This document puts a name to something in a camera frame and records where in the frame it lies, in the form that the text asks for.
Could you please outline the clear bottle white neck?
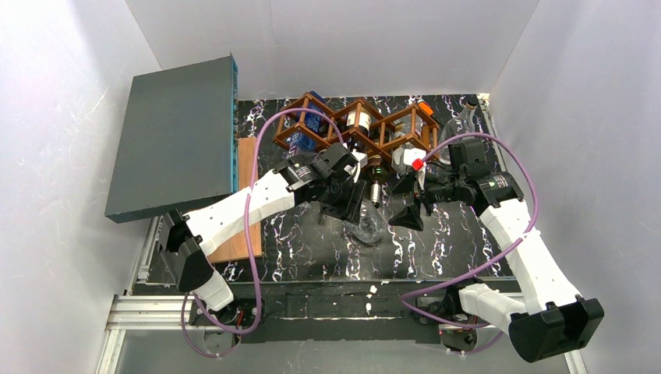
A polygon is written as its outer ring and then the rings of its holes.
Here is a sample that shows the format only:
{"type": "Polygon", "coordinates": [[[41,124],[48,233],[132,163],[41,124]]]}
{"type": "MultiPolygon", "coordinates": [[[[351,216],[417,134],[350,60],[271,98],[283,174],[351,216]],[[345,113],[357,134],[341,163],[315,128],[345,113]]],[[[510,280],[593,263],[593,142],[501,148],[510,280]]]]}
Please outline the clear bottle white neck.
{"type": "Polygon", "coordinates": [[[378,243],[384,236],[386,226],[378,209],[365,199],[361,203],[359,222],[344,221],[343,224],[350,234],[366,245],[378,243]]]}

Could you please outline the clear bottle black cap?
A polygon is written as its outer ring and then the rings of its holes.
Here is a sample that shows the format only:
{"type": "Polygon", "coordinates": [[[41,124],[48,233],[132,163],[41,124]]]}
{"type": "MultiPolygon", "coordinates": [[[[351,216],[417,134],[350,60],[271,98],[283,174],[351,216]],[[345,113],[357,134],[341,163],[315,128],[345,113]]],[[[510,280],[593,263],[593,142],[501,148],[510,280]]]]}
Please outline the clear bottle black cap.
{"type": "Polygon", "coordinates": [[[439,142],[443,141],[463,133],[470,133],[475,131],[475,123],[473,121],[473,115],[475,110],[478,107],[479,102],[475,98],[469,98],[464,103],[462,111],[452,117],[446,122],[443,126],[440,133],[439,142]]]}

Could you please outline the dark bottle gold cap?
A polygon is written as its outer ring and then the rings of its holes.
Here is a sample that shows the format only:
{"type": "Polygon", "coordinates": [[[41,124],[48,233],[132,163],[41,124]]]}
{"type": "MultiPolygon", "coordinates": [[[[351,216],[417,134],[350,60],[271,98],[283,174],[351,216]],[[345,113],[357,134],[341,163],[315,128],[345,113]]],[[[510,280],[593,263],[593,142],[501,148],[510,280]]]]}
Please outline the dark bottle gold cap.
{"type": "Polygon", "coordinates": [[[357,136],[357,134],[361,133],[364,136],[368,136],[371,122],[372,118],[369,112],[362,106],[358,106],[355,110],[350,111],[347,114],[343,130],[355,130],[352,134],[343,135],[344,145],[346,145],[350,151],[365,152],[366,146],[362,141],[362,138],[357,136]]]}

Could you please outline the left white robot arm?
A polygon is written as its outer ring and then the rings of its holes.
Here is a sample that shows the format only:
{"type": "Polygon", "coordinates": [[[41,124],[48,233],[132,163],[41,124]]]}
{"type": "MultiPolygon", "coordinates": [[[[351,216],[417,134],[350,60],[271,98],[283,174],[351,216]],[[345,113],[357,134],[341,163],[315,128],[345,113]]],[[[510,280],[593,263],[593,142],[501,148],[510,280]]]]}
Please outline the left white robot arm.
{"type": "Polygon", "coordinates": [[[322,213],[357,224],[367,184],[359,180],[364,153],[335,143],[323,153],[301,153],[269,170],[253,185],[199,210],[173,210],[162,218],[157,245],[177,289],[218,312],[234,300],[208,257],[223,243],[274,214],[317,201],[322,213]]]}

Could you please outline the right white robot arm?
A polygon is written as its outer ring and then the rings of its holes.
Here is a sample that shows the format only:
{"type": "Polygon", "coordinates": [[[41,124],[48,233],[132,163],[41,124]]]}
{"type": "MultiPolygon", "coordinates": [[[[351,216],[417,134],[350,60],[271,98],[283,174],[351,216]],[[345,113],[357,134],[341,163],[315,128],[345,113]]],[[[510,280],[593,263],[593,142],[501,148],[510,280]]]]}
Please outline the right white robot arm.
{"type": "Polygon", "coordinates": [[[475,319],[475,328],[495,326],[507,335],[527,362],[584,348],[603,320],[595,298],[584,298],[554,261],[535,224],[537,204],[528,206],[524,194],[508,172],[493,172],[484,154],[485,133],[470,132],[444,141],[451,172],[443,178],[426,177],[429,152],[415,150],[412,168],[418,177],[413,201],[394,215],[392,226],[420,231],[422,214],[438,203],[463,202],[496,239],[501,259],[507,260],[522,300],[490,288],[471,270],[440,284],[444,297],[412,311],[429,323],[455,324],[455,316],[475,319]]]}

